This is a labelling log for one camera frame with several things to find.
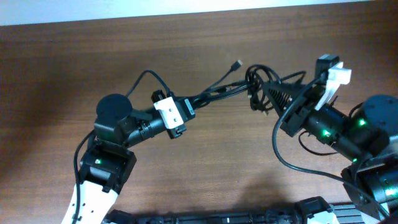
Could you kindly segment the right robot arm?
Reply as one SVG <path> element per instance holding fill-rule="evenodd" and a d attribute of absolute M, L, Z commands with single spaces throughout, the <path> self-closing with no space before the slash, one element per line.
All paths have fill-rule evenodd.
<path fill-rule="evenodd" d="M 286 167 L 343 183 L 356 207 L 377 219 L 397 215 L 397 98 L 374 95 L 345 115 L 328 102 L 325 85 L 271 82 L 264 94 L 279 115 L 272 147 Z M 277 146 L 278 130 L 305 130 L 351 161 L 340 176 L 287 162 Z"/>

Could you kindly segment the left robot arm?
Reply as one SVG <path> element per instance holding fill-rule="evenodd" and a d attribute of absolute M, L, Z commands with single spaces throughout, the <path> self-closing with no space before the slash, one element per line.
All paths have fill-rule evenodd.
<path fill-rule="evenodd" d="M 77 182 L 63 223 L 101 223 L 136 164 L 129 148 L 164 131 L 177 138 L 195 117 L 188 97 L 166 97 L 156 91 L 152 100 L 153 107 L 144 111 L 135 110 L 121 94 L 99 101 L 94 129 L 84 138 L 88 148 L 74 162 Z"/>

